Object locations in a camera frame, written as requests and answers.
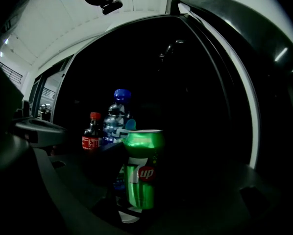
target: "red 7up label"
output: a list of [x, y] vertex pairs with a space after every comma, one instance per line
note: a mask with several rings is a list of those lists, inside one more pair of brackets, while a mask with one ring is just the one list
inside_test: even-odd
[[132, 174], [129, 176], [129, 183], [137, 184], [139, 179], [144, 182], [149, 182], [154, 180], [155, 178], [155, 169], [150, 166], [145, 166], [147, 164], [146, 159], [136, 159], [136, 158], [129, 158], [128, 163], [131, 165], [138, 165]]

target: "red bottle cap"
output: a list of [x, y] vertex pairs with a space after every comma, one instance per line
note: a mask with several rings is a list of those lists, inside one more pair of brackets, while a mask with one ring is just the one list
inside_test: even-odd
[[91, 112], [90, 118], [95, 119], [95, 120], [100, 120], [101, 119], [101, 114], [97, 113], [97, 112]]

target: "railing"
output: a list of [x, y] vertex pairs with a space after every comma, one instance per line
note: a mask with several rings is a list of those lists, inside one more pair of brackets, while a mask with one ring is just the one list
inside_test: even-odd
[[23, 77], [22, 75], [20, 75], [18, 72], [15, 72], [12, 69], [10, 69], [9, 67], [7, 67], [5, 64], [3, 64], [1, 62], [0, 62], [0, 67], [12, 82], [14, 82], [15, 84], [21, 83], [21, 79]]
[[55, 97], [55, 92], [44, 87], [43, 91], [42, 91], [42, 95], [48, 96], [50, 98], [54, 98]]

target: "blue bottle cap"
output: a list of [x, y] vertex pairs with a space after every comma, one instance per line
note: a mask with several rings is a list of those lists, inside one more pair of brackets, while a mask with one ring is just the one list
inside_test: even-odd
[[114, 97], [130, 98], [131, 92], [124, 89], [115, 90]]

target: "7up can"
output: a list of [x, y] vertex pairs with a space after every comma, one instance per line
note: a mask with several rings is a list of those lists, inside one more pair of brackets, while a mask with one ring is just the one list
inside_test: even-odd
[[137, 208], [152, 209], [156, 173], [165, 145], [162, 131], [129, 131], [123, 143], [129, 154], [124, 168], [127, 199]]

